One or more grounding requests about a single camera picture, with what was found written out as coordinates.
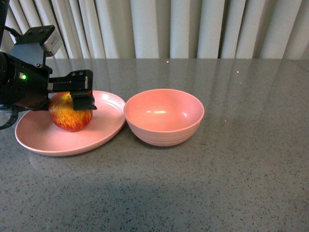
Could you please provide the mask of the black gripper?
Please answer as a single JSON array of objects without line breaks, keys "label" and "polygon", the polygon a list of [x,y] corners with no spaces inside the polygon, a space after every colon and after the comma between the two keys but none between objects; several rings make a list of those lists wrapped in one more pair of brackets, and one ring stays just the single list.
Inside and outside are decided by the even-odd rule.
[{"label": "black gripper", "polygon": [[52,69],[36,67],[7,53],[0,53],[0,103],[39,110],[48,103],[48,91],[70,91],[73,110],[96,110],[93,72],[72,71],[63,77],[49,78]]}]

